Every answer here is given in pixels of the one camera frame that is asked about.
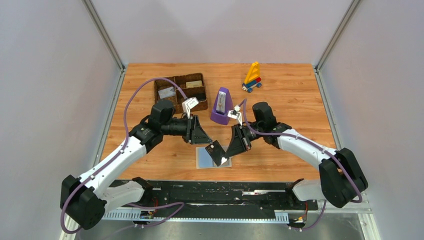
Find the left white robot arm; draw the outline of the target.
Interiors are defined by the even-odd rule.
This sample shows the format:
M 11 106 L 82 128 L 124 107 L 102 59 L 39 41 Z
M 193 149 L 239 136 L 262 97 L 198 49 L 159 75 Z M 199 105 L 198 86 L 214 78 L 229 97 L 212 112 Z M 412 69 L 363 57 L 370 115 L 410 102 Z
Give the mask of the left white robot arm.
M 183 114 L 174 116 L 175 107 L 169 100 L 159 100 L 132 129 L 125 130 L 123 142 L 104 160 L 78 177 L 68 175 L 61 183 L 60 224 L 65 233 L 89 230 L 105 213 L 121 206 L 151 199 L 152 187 L 136 177 L 119 187 L 114 180 L 135 161 L 146 156 L 163 141 L 164 136 L 180 136 L 185 143 L 204 145 L 212 139 L 202 129 L 197 115 L 191 114 L 199 101 L 195 97 L 182 102 Z

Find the beige card in basket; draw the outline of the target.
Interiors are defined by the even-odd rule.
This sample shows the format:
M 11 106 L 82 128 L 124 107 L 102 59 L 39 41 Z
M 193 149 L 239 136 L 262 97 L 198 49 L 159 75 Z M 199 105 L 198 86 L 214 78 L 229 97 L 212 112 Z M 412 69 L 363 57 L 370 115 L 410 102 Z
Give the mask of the beige card in basket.
M 203 87 L 203 86 L 204 86 L 204 84 L 201 80 L 187 81 L 185 83 L 186 88 L 198 88 L 198 87 Z

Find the aluminium frame post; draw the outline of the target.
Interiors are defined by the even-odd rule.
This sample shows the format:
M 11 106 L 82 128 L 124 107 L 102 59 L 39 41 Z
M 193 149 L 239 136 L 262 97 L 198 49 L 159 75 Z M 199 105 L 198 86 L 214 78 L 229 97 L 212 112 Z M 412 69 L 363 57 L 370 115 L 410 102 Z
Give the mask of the aluminium frame post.
M 108 34 L 108 31 L 98 13 L 96 10 L 96 7 L 92 0 L 82 0 L 82 3 L 87 9 L 87 12 L 89 16 L 91 17 L 97 31 L 99 32 L 102 40 L 105 43 L 106 48 L 108 49 L 112 59 L 114 60 L 117 67 L 120 69 L 121 72 L 124 72 L 126 70 L 126 66 L 123 63 L 111 37 Z
M 339 38 L 342 36 L 345 28 L 348 26 L 351 18 L 353 17 L 353 15 L 355 14 L 358 6 L 362 3 L 362 0 L 351 0 L 350 4 L 347 8 L 347 10 L 345 11 L 345 13 L 343 14 L 339 24 L 337 25 L 330 41 L 328 42 L 327 46 L 325 47 L 321 57 L 319 58 L 317 64 L 315 65 L 315 70 L 316 72 L 320 72 L 321 69 L 324 67 L 324 65 L 326 64 L 330 54 L 333 51 L 333 48 L 336 46 Z

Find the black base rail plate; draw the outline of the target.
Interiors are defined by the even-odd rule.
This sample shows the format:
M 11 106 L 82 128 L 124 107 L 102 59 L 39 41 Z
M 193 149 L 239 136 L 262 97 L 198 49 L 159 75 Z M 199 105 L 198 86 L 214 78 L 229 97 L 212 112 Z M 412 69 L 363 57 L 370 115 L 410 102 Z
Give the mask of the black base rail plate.
M 160 181 L 148 180 L 140 206 L 155 207 L 183 202 L 175 217 L 273 218 L 275 211 L 318 209 L 316 202 L 298 200 L 289 191 L 290 182 Z

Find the brown wicker divided basket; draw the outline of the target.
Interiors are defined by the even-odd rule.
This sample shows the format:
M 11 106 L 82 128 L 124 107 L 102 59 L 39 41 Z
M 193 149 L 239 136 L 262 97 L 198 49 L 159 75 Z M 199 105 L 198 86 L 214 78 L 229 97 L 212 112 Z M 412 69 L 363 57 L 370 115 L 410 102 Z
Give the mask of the brown wicker divided basket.
M 203 111 L 208 109 L 206 84 L 205 84 L 204 76 L 202 73 L 191 73 L 186 75 L 168 76 L 166 77 L 166 79 L 169 79 L 179 88 L 181 88 L 184 94 L 188 98 L 193 98 L 193 97 L 197 98 L 197 100 L 199 101 L 199 104 L 191 110 L 192 112 L 198 112 L 198 111 Z M 203 82 L 202 87 L 186 88 L 186 82 L 198 81 L 198 80 L 201 80 Z M 177 88 L 172 83 L 166 80 L 155 80 L 153 82 L 153 86 L 154 86 L 153 88 L 154 88 L 155 102 L 162 100 L 159 98 L 158 90 L 168 88 L 168 87 L 174 87 L 176 90 L 176 95 L 165 98 L 165 100 L 169 100 L 173 103 L 175 107 L 175 112 L 177 114 L 183 113 L 182 102 L 184 102 L 185 99 L 183 95 L 181 94 L 181 92 L 177 90 Z

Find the purple metronome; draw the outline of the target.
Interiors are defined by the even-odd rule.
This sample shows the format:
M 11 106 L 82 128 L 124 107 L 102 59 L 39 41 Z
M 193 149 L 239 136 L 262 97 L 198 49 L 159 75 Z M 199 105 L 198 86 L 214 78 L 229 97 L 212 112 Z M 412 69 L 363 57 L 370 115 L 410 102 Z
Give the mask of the purple metronome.
M 220 87 L 211 110 L 210 120 L 216 124 L 228 125 L 228 111 L 233 108 L 233 100 L 228 88 Z

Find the right aluminium frame post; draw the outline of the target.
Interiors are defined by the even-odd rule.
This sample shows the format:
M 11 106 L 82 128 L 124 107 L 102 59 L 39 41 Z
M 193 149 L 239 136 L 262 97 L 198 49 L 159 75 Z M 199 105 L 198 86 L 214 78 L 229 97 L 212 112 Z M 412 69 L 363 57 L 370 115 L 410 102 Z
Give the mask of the right aluminium frame post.
M 321 57 L 319 58 L 317 64 L 315 65 L 315 70 L 316 72 L 320 72 L 321 69 L 324 67 L 324 65 L 326 64 L 330 54 L 333 51 L 333 48 L 336 46 L 339 38 L 342 36 L 345 28 L 348 26 L 351 18 L 353 17 L 353 15 L 355 14 L 358 6 L 362 3 L 362 0 L 351 0 L 350 4 L 347 8 L 347 10 L 345 11 L 345 13 L 343 14 L 339 24 L 337 25 L 330 41 L 328 42 L 327 46 L 325 47 Z

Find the grey card in basket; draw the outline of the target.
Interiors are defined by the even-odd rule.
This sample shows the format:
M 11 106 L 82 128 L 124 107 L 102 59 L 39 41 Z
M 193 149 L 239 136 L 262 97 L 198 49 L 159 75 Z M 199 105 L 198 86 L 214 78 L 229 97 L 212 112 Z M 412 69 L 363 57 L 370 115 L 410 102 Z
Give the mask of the grey card in basket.
M 172 86 L 157 91 L 160 99 L 170 98 L 176 95 L 176 89 Z

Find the colourful toy block car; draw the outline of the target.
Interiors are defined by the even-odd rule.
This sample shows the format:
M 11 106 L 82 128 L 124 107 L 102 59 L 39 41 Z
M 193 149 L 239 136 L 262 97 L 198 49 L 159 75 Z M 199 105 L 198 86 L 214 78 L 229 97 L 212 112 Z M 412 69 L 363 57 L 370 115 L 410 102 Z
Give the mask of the colourful toy block car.
M 261 88 L 262 79 L 260 77 L 260 64 L 256 61 L 253 62 L 247 72 L 247 75 L 242 83 L 242 90 L 251 93 L 253 88 Z

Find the white card holder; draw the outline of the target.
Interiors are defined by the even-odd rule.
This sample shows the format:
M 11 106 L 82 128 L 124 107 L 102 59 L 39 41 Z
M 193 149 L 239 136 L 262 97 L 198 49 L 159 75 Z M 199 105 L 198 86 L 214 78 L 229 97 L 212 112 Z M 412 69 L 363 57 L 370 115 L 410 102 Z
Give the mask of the white card holder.
M 217 169 L 217 168 L 230 168 L 232 167 L 232 159 L 230 158 L 220 166 L 217 166 L 211 156 L 207 153 L 206 148 L 196 147 L 196 168 L 197 169 Z

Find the left aluminium frame post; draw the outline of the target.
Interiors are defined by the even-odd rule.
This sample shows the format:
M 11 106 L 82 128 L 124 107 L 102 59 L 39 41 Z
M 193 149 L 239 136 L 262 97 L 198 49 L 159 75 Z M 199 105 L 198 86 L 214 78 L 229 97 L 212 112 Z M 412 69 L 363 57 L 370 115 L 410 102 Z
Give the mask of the left aluminium frame post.
M 121 72 L 124 72 L 126 70 L 126 66 L 123 63 L 111 37 L 108 34 L 108 31 L 98 13 L 96 10 L 96 7 L 92 0 L 82 0 L 82 3 L 87 9 L 87 12 L 89 16 L 91 17 L 97 31 L 99 32 L 102 40 L 105 43 L 106 48 L 108 49 L 112 59 L 114 60 L 117 67 L 120 69 Z

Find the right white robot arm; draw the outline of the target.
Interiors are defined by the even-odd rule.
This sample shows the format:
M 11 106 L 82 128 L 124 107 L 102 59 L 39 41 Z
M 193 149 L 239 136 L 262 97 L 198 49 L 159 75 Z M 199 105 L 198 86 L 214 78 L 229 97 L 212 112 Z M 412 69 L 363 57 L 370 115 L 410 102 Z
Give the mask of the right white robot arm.
M 252 110 L 253 122 L 247 120 L 246 111 L 240 105 L 227 112 L 237 124 L 232 126 L 225 159 L 251 150 L 253 141 L 263 139 L 318 170 L 319 179 L 299 179 L 289 187 L 289 192 L 299 201 L 324 200 L 337 208 L 363 201 L 362 192 L 368 188 L 368 182 L 350 149 L 327 147 L 301 135 L 290 125 L 277 121 L 267 102 L 254 104 Z

